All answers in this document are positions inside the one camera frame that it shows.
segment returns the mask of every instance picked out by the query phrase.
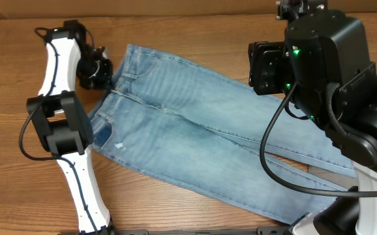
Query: black cable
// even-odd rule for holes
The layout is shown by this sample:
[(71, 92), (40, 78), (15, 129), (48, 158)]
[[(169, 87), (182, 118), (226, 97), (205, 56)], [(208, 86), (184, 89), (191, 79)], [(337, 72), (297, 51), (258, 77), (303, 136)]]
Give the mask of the black cable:
[[(39, 33), (40, 30), (45, 30), (46, 32), (48, 32), (49, 29), (46, 29), (46, 28), (43, 28), (43, 27), (35, 28), (35, 33), (40, 38), (42, 38), (42, 39), (45, 40), (44, 35), (41, 35)], [(52, 47), (52, 49), (53, 49), (53, 51), (55, 53), (55, 68), (54, 68), (54, 72), (53, 72), (51, 87), (50, 87), (50, 90), (47, 92), (47, 94), (42, 99), (42, 101), (39, 103), (39, 105), (26, 118), (25, 123), (23, 124), (23, 126), (22, 126), (22, 128), (20, 130), (20, 134), (19, 134), (19, 148), (20, 148), (20, 151), (23, 153), (23, 155), (25, 155), (25, 157), (27, 157), (28, 159), (33, 160), (33, 161), (61, 160), (61, 161), (64, 161), (64, 162), (68, 163), (68, 165), (71, 167), (71, 169), (72, 169), (72, 171), (74, 173), (74, 176), (76, 178), (77, 186), (78, 186), (78, 191), (80, 192), (80, 198), (81, 198), (82, 203), (83, 203), (84, 211), (86, 212), (86, 214), (87, 214), (87, 216), (88, 216), (88, 218), (90, 220), (90, 223), (91, 223), (91, 225), (92, 225), (92, 227), (93, 227), (93, 229), (95, 231), (95, 235), (98, 235), (98, 232), (97, 232), (98, 230), (97, 230), (96, 224), (95, 224), (93, 218), (91, 217), (91, 214), (89, 212), (87, 204), (85, 203), (82, 185), (80, 183), (80, 179), (78, 177), (78, 174), (77, 174), (77, 171), (76, 171), (74, 165), (68, 159), (63, 158), (63, 157), (57, 157), (57, 156), (51, 156), (51, 157), (33, 157), (32, 155), (28, 154), (25, 151), (25, 148), (23, 147), (23, 136), (25, 135), (25, 131), (26, 131), (26, 128), (27, 128), (29, 122), (31, 121), (32, 117), (35, 115), (35, 113), (37, 112), (37, 110), (45, 102), (45, 100), (51, 95), (51, 93), (53, 91), (53, 88), (55, 87), (55, 78), (57, 77), (58, 56), (59, 56), (59, 54), (58, 54), (57, 49), (55, 48), (55, 46), (50, 41), (45, 40), (45, 42), (48, 43)]]
[(93, 47), (93, 50), (94, 50), (95, 49), (95, 40), (93, 38), (93, 34), (90, 32), (90, 30), (88, 30), (88, 29), (85, 29), (85, 30), (89, 33), (89, 35), (91, 37), (91, 46)]
[(300, 120), (308, 120), (308, 119), (309, 119), (307, 116), (297, 117), (295, 114), (292, 113), (292, 111), (290, 111), (290, 107), (289, 107), (288, 104), (284, 107), (284, 110), (285, 110), (286, 113), (288, 113), (288, 115), (290, 115), (292, 118), (296, 118), (296, 119), (300, 119)]
[(260, 162), (262, 165), (262, 168), (265, 170), (265, 172), (268, 174), (268, 176), (275, 180), (277, 183), (292, 189), (294, 191), (299, 191), (302, 193), (308, 193), (312, 195), (321, 195), (321, 196), (341, 196), (341, 197), (348, 197), (348, 198), (359, 198), (359, 197), (377, 197), (377, 191), (363, 191), (363, 192), (343, 192), (343, 191), (330, 191), (330, 190), (322, 190), (322, 189), (312, 189), (308, 187), (302, 187), (299, 185), (295, 185), (293, 183), (287, 182), (283, 180), (282, 178), (278, 177), (276, 174), (274, 174), (270, 168), (267, 165), (267, 162), (265, 161), (265, 144), (267, 143), (267, 139), (269, 136), (269, 133), (271, 132), (271, 129), (273, 128), (277, 118), (280, 116), (283, 108), (288, 104), (290, 97), (292, 96), (295, 88), (297, 87), (297, 83), (295, 82), (292, 86), (290, 92), (285, 96), (285, 98), (282, 100), (280, 106), (277, 108), (277, 111), (275, 112), (273, 118), (271, 119), (267, 129), (264, 132), (264, 136), (262, 137), (261, 145), (260, 145)]

